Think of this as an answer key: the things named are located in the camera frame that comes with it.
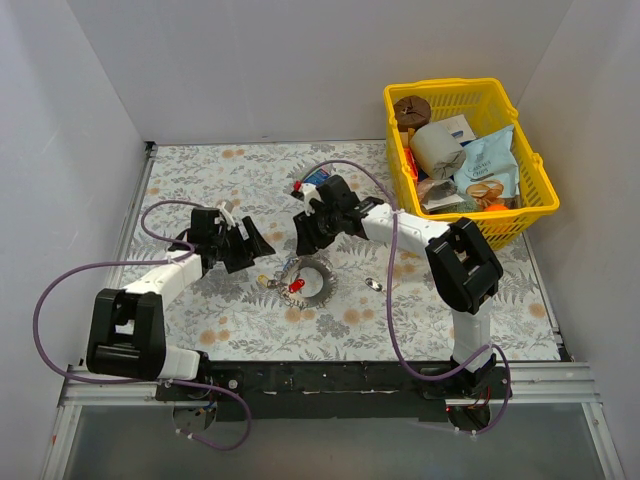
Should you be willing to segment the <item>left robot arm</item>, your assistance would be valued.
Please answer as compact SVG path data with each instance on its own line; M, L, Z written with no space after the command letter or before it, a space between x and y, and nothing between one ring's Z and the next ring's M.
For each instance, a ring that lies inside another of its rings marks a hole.
M229 274L275 253L248 216L197 206L184 236L171 241L165 260L122 289L101 290L94 302L86 365L94 374L139 380L178 380L193 400L213 386L203 354L167 344L164 314L184 290L216 264Z

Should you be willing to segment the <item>red key tag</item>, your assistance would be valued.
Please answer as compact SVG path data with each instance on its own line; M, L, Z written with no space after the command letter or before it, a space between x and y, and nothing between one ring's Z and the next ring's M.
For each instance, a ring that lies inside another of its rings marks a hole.
M296 280L292 281L289 285L288 285L288 292L289 293L297 293L299 292L303 287L305 286L305 280L303 278L297 278Z

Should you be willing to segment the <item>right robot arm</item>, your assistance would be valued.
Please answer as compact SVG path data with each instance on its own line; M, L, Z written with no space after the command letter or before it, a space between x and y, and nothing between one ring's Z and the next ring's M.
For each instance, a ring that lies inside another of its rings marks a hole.
M454 347L449 371L411 374L464 397L485 390L496 365L490 312L503 268L478 226L465 217L454 223L427 220L376 197L360 199L339 175L319 185L297 182L292 195L304 204L294 218L300 256L312 255L346 234L427 260L436 290L452 311Z

